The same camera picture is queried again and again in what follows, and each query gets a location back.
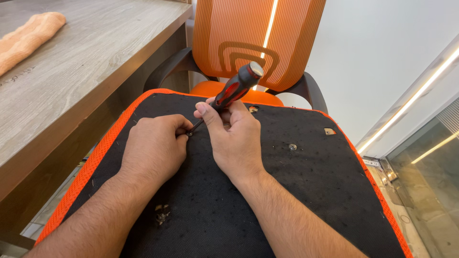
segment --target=chair backrest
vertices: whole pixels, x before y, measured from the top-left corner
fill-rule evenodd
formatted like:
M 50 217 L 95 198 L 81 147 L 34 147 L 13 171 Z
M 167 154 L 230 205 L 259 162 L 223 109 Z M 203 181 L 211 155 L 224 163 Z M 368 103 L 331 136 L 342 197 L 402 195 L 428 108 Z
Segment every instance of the chair backrest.
M 303 75 L 325 0 L 198 0 L 193 57 L 208 76 L 231 78 L 250 61 L 259 85 L 282 91 Z

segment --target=chair armrest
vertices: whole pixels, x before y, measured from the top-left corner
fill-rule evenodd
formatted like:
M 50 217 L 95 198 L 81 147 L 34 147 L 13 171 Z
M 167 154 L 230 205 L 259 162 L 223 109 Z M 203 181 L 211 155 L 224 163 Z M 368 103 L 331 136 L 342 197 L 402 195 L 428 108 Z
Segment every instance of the chair armrest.
M 196 65 L 191 52 L 191 47 L 184 48 L 164 60 L 151 74 L 144 85 L 144 92 L 151 89 L 158 89 L 162 82 L 172 73 L 179 71 L 193 71 L 204 75 L 210 81 L 218 82 L 217 77 L 205 75 Z
M 301 76 L 300 80 L 297 81 L 292 87 L 284 90 L 284 91 L 275 91 L 268 89 L 266 92 L 277 95 L 284 92 L 290 92 L 296 95 L 299 95 L 305 98 L 311 107 L 314 110 L 319 110 L 328 114 L 327 105 L 324 100 L 324 96 L 322 96 L 322 92 L 319 89 L 319 86 L 315 82 L 314 78 L 307 72 L 304 72 L 303 76 Z

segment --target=right hand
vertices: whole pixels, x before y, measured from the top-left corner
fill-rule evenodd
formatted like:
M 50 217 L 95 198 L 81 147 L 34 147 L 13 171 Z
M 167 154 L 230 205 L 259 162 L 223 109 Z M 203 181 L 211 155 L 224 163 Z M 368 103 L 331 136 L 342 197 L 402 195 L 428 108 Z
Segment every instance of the right hand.
M 196 104 L 194 116 L 203 118 L 209 129 L 213 158 L 233 184 L 257 176 L 264 171 L 261 160 L 261 125 L 242 101 L 234 101 L 220 115 L 209 103 Z

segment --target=red and black screwdriver handle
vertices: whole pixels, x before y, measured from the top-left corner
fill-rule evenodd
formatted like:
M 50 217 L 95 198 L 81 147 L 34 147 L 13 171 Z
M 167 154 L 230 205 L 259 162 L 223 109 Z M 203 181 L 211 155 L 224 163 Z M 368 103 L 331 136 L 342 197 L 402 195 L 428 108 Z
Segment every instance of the red and black screwdriver handle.
M 250 62 L 241 68 L 226 84 L 223 90 L 218 93 L 215 100 L 210 103 L 218 113 L 221 113 L 226 107 L 229 107 L 233 101 L 242 98 L 251 87 L 257 85 L 263 76 L 263 69 L 257 62 Z M 202 124 L 204 119 L 200 119 L 191 130 L 186 134 L 191 136 L 194 130 Z

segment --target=left hand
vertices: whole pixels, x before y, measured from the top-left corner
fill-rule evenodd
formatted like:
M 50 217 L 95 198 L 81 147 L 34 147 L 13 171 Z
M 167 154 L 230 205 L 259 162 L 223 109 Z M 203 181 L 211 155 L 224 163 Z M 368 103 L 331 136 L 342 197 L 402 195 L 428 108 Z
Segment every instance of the left hand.
M 163 185 L 185 160 L 185 132 L 192 127 L 178 114 L 140 119 L 129 132 L 118 174 Z

